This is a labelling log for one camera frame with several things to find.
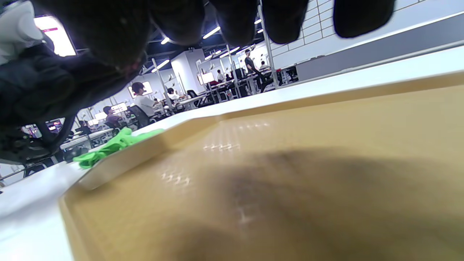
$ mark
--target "man in black shirt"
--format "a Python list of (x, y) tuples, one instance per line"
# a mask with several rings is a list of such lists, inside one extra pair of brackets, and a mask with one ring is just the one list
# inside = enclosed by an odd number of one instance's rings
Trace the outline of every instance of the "man in black shirt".
[(264, 91), (265, 86), (263, 85), (264, 83), (264, 76), (256, 69), (255, 63), (253, 60), (250, 58), (250, 49), (245, 50), (246, 58), (245, 58), (245, 65), (246, 69), (248, 70), (248, 74), (252, 74), (255, 72), (258, 75), (258, 78), (256, 79), (256, 83), (258, 84), (259, 92), (262, 93)]

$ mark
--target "green cloth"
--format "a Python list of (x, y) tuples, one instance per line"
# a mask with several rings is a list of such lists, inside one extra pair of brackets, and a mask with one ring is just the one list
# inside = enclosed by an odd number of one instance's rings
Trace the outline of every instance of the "green cloth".
[(109, 140), (98, 151), (82, 154), (78, 157), (73, 158), (72, 160), (75, 162), (79, 162), (79, 166), (81, 166), (81, 168), (90, 169), (103, 158), (108, 157), (109, 155), (119, 150), (123, 150), (131, 145), (134, 145), (135, 143), (140, 142), (144, 139), (158, 135), (163, 131), (163, 129), (157, 129), (147, 133), (139, 134), (137, 136), (132, 136), (132, 130), (126, 127), (122, 129), (111, 140)]

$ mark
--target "white table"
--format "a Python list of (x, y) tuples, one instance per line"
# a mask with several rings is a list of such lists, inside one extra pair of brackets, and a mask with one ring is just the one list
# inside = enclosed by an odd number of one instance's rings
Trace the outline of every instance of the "white table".
[[(325, 93), (464, 71), (464, 46), (330, 78), (235, 99), (176, 114), (134, 134), (168, 129), (186, 120)], [(8, 261), (71, 261), (71, 249), (57, 199), (83, 174), (75, 163), (60, 163), (11, 186), (0, 195), (0, 256)]]
[(203, 99), (203, 97), (205, 97), (206, 94), (201, 94), (201, 95), (198, 95), (197, 97), (193, 97), (193, 98), (190, 98), (190, 99), (186, 99), (186, 100), (183, 100), (183, 101), (180, 101), (178, 102), (177, 104), (181, 104), (181, 105), (184, 105), (185, 108), (189, 111), (189, 110), (193, 110), (195, 109), (196, 107), (194, 106), (194, 102), (198, 101), (198, 100), (201, 100)]
[(89, 134), (89, 137), (82, 136), (82, 137), (72, 139), (67, 143), (61, 144), (60, 149), (65, 150), (65, 149), (70, 148), (70, 147), (74, 147), (74, 146), (77, 146), (77, 145), (80, 145), (80, 144), (84, 144), (84, 143), (89, 142), (89, 141), (91, 141), (93, 139), (101, 138), (104, 135), (106, 135), (108, 132), (111, 132), (112, 130), (113, 129), (101, 130), (101, 131), (97, 131), (97, 132)]

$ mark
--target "white shirt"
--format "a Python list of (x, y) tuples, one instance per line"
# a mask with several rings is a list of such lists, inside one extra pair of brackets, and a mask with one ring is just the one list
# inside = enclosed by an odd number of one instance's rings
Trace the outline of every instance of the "white shirt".
[(225, 79), (224, 74), (218, 73), (218, 82), (224, 82)]
[(153, 105), (155, 101), (151, 100), (146, 96), (137, 95), (134, 98), (134, 104), (137, 105), (148, 117), (151, 117), (155, 114)]
[(160, 102), (158, 102), (155, 105), (153, 105), (153, 109), (161, 110), (161, 109), (163, 109), (163, 105)]
[(179, 94), (175, 94), (175, 93), (173, 93), (173, 94), (168, 93), (168, 97), (169, 97), (171, 100), (174, 100), (174, 101), (180, 99), (180, 95), (179, 95)]

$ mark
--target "office chair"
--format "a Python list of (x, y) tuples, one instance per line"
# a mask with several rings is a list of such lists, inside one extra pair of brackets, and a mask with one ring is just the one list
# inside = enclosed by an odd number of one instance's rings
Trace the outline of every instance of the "office chair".
[[(190, 95), (190, 97), (197, 97), (198, 95), (195, 93), (193, 90), (188, 90), (187, 94)], [(197, 108), (203, 108), (206, 106), (210, 106), (214, 104), (214, 100), (212, 95), (209, 93), (208, 95), (204, 96), (201, 100), (195, 101), (193, 103)]]
[(135, 115), (137, 121), (139, 122), (138, 127), (143, 128), (152, 123), (155, 123), (156, 120), (147, 116), (147, 114), (142, 111), (137, 105), (128, 107), (129, 111)]

